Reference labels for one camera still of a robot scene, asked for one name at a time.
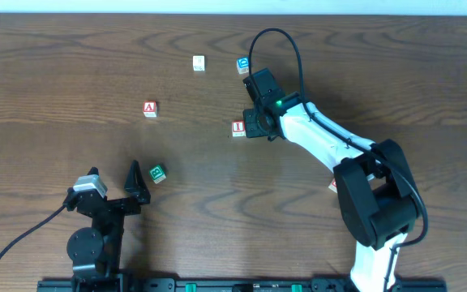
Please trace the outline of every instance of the wood grain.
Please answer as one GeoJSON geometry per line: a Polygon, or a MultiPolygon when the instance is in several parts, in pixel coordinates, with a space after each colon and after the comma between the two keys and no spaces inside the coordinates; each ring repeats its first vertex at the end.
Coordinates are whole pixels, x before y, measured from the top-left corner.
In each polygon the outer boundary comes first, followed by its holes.
{"type": "MultiPolygon", "coordinates": [[[[309,98],[376,141],[400,143],[431,219],[402,276],[467,291],[467,18],[239,15],[0,15],[0,251],[47,217],[89,168],[123,196],[132,159],[152,204],[126,220],[122,266],[140,275],[311,277],[348,273],[354,240],[329,173],[288,141],[232,139],[250,107],[235,68],[253,36],[298,43],[309,98]],[[207,70],[193,72],[204,54],[207,70]],[[160,117],[146,119],[145,100],[160,117]]],[[[255,69],[298,88],[292,47],[261,38],[255,69]]],[[[0,291],[70,277],[64,212],[0,263],[0,291]]]]}

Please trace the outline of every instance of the white wall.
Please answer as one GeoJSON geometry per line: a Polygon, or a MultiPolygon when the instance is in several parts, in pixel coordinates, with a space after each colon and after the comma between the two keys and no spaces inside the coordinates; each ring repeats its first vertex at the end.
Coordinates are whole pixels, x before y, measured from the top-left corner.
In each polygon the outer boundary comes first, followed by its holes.
{"type": "Polygon", "coordinates": [[[467,0],[0,0],[0,12],[467,15],[467,0]]]}

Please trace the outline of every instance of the green block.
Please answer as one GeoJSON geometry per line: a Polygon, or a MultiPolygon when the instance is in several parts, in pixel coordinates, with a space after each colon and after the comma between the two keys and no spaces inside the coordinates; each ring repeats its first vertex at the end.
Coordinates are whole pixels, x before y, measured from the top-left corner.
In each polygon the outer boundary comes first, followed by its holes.
{"type": "Polygon", "coordinates": [[[167,178],[165,176],[165,172],[163,172],[163,169],[159,165],[156,165],[151,170],[149,170],[149,174],[151,175],[151,178],[154,181],[154,183],[159,183],[167,178]]]}
{"type": "Polygon", "coordinates": [[[197,285],[196,284],[186,284],[185,285],[185,292],[196,292],[197,285]]]}
{"type": "Polygon", "coordinates": [[[291,292],[302,292],[302,285],[291,285],[291,292]]]}

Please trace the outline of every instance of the wooden tabletop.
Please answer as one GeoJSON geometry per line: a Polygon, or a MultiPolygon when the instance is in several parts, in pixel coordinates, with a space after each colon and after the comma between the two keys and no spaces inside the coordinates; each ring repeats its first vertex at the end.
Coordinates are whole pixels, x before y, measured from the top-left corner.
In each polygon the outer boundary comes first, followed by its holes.
{"type": "MultiPolygon", "coordinates": [[[[431,229],[401,250],[396,272],[467,291],[467,18],[0,15],[0,251],[92,166],[108,196],[123,197],[136,159],[144,175],[163,163],[168,178],[149,180],[152,203],[126,219],[122,267],[182,278],[349,273],[355,241],[332,173],[289,141],[231,137],[251,107],[236,58],[267,27],[294,37],[324,114],[405,151],[431,229]],[[192,70],[199,54],[205,72],[192,70]],[[144,117],[146,100],[158,118],[144,117]]],[[[254,69],[264,67],[298,90],[284,37],[257,43],[254,69]]],[[[15,245],[0,291],[70,277],[67,239],[89,225],[64,211],[15,245]]]]}

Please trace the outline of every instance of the black cable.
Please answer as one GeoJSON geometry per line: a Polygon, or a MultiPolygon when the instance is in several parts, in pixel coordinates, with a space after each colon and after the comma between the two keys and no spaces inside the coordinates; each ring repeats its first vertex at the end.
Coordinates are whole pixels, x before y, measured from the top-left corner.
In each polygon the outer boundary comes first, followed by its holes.
{"type": "Polygon", "coordinates": [[[355,144],[351,139],[345,138],[342,134],[338,133],[337,131],[332,129],[330,126],[328,126],[328,125],[324,124],[322,121],[318,120],[317,117],[312,112],[309,111],[309,109],[307,108],[307,104],[306,104],[307,99],[306,99],[306,97],[304,95],[304,78],[303,78],[303,73],[302,73],[302,60],[300,58],[300,53],[298,52],[297,44],[294,42],[293,38],[287,32],[285,32],[285,31],[283,31],[282,29],[279,29],[279,28],[266,28],[262,32],[259,32],[259,34],[257,34],[257,36],[255,36],[254,40],[251,42],[250,53],[248,54],[248,72],[249,72],[249,75],[250,75],[250,79],[253,82],[253,84],[255,86],[255,89],[257,90],[259,96],[260,96],[259,87],[257,86],[257,83],[255,82],[255,80],[253,79],[253,76],[251,74],[251,55],[253,53],[253,48],[255,46],[255,42],[257,41],[257,39],[260,36],[262,36],[266,32],[280,32],[280,33],[282,33],[283,35],[285,35],[288,38],[289,42],[293,46],[293,48],[295,50],[295,53],[297,55],[298,78],[299,78],[299,82],[300,82],[300,96],[301,96],[301,99],[302,99],[302,105],[303,105],[304,110],[306,111],[307,115],[309,116],[310,120],[315,121],[324,130],[326,130],[329,133],[333,134],[336,138],[340,139],[341,141],[343,141],[347,145],[352,146],[353,148],[361,151],[362,153],[365,153],[366,155],[376,159],[382,165],[388,167],[392,172],[394,172],[397,176],[399,176],[402,180],[404,180],[405,183],[407,184],[407,186],[410,188],[410,190],[412,190],[412,198],[413,198],[414,202],[416,203],[416,205],[418,206],[418,208],[419,208],[419,210],[420,210],[420,212],[422,214],[422,231],[421,231],[421,233],[419,234],[419,236],[417,238],[415,238],[415,239],[413,239],[411,241],[408,241],[406,243],[396,243],[391,247],[390,260],[388,261],[388,268],[387,268],[387,273],[385,274],[385,283],[384,283],[384,287],[383,287],[383,291],[387,291],[388,279],[389,279],[390,274],[392,272],[392,263],[393,263],[393,260],[394,260],[394,256],[397,255],[397,252],[398,252],[397,249],[400,248],[400,247],[408,247],[408,246],[412,246],[414,244],[420,243],[426,237],[426,234],[428,233],[428,213],[426,211],[426,206],[425,206],[424,202],[422,201],[422,198],[419,195],[416,188],[413,187],[412,183],[410,183],[410,181],[403,175],[402,171],[397,166],[393,165],[392,163],[389,163],[384,158],[382,158],[382,157],[378,156],[377,154],[365,149],[364,147],[362,147],[362,146],[360,146],[358,144],[355,144]]]}
{"type": "Polygon", "coordinates": [[[41,223],[33,226],[29,231],[21,234],[18,238],[14,239],[10,244],[8,244],[5,249],[3,249],[0,253],[0,260],[1,258],[6,254],[7,251],[9,251],[16,243],[18,243],[21,239],[27,237],[30,233],[32,233],[35,230],[38,230],[41,228],[44,224],[48,223],[50,220],[54,219],[55,216],[57,216],[62,210],[64,210],[64,206],[59,208],[57,211],[55,211],[53,214],[49,215],[48,218],[44,219],[41,223]]]}

